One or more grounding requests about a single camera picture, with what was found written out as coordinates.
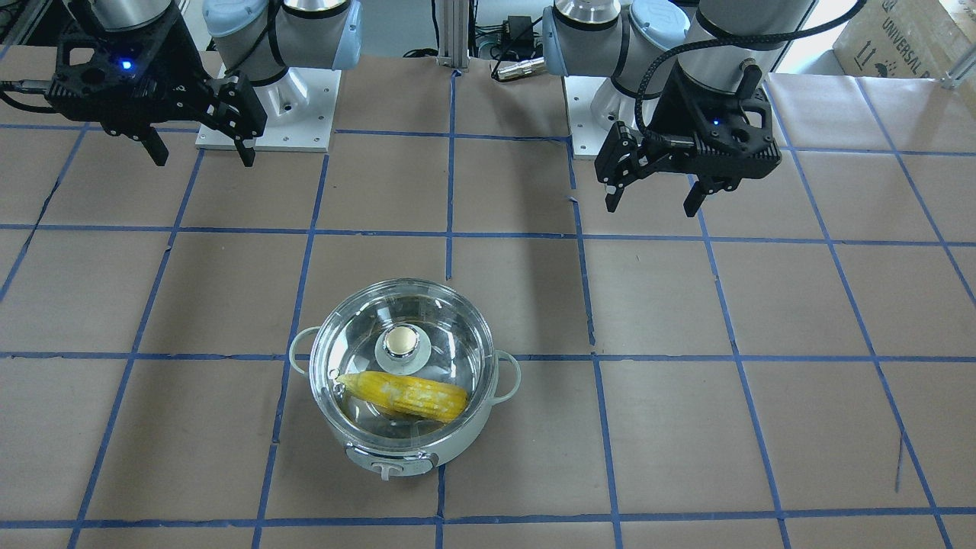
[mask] pot lid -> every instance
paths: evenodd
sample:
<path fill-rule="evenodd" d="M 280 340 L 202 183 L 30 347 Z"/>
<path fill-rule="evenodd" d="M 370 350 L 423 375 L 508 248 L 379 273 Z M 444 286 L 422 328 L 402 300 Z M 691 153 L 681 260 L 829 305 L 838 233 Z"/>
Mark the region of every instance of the pot lid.
<path fill-rule="evenodd" d="M 462 428 L 496 373 L 491 334 L 463 296 L 400 278 L 340 304 L 312 345 L 308 379 L 351 442 L 405 451 Z"/>

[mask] pot handle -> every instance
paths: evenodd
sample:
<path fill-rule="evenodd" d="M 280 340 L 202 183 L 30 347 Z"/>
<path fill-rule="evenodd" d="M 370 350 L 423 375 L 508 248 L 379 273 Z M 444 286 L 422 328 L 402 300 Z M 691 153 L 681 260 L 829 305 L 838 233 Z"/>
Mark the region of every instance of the pot handle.
<path fill-rule="evenodd" d="M 495 351 L 495 357 L 498 360 L 505 360 L 506 362 L 511 363 L 512 367 L 515 368 L 515 384 L 512 386 L 511 390 L 504 395 L 492 398 L 491 405 L 493 406 L 495 404 L 501 404 L 502 402 L 512 398 L 515 395 L 515 392 L 518 391 L 518 387 L 522 384 L 522 366 L 518 363 L 518 360 L 505 351 Z"/>
<path fill-rule="evenodd" d="M 321 328 L 322 326 L 313 326 L 300 331 L 299 334 L 295 336 L 295 339 L 292 340 L 292 344 L 288 346 L 288 362 L 292 365 L 292 369 L 302 374 L 303 377 L 308 377 L 308 372 L 299 368 L 298 364 L 295 363 L 295 346 L 298 345 L 298 343 L 304 338 L 308 337 L 308 334 L 312 332 L 318 333 L 318 330 Z"/>

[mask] transparent lid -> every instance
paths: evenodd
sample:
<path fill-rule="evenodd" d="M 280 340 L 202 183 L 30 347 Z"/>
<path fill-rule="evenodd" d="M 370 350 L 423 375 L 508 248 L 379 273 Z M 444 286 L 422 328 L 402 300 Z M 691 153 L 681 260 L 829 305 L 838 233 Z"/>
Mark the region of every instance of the transparent lid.
<path fill-rule="evenodd" d="M 357 292 L 329 315 L 312 345 L 308 379 L 326 418 L 352 440 L 405 451 L 463 427 L 486 399 L 496 367 L 491 333 L 467 299 L 441 284 L 399 278 Z M 337 381 L 361 372 L 460 387 L 467 405 L 447 422 L 389 409 Z"/>

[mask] white pot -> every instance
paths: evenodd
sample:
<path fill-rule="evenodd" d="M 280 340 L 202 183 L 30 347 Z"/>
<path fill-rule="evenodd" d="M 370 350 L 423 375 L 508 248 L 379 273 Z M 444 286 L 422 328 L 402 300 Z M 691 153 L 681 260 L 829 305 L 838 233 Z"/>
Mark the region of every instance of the white pot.
<path fill-rule="evenodd" d="M 397 337 L 404 333 L 411 335 L 407 344 Z M 296 364 L 295 347 L 311 334 L 306 373 Z M 518 361 L 494 349 L 474 305 L 447 286 L 413 278 L 378 282 L 353 294 L 321 326 L 295 337 L 289 360 L 308 377 L 346 456 L 384 480 L 421 475 L 457 457 L 484 428 L 492 406 L 510 399 L 521 382 Z M 502 360 L 514 367 L 515 383 L 496 396 Z M 348 395 L 336 381 L 341 374 L 367 370 L 458 385 L 468 393 L 468 406 L 444 424 L 377 408 Z"/>

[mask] corn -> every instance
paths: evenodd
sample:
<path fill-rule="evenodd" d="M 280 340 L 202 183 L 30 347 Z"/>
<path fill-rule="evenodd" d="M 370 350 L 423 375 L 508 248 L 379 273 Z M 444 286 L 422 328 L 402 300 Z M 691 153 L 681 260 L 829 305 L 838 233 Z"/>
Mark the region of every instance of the corn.
<path fill-rule="evenodd" d="M 336 381 L 354 397 L 384 408 L 450 423 L 468 406 L 468 392 L 449 383 L 412 375 L 365 371 Z"/>

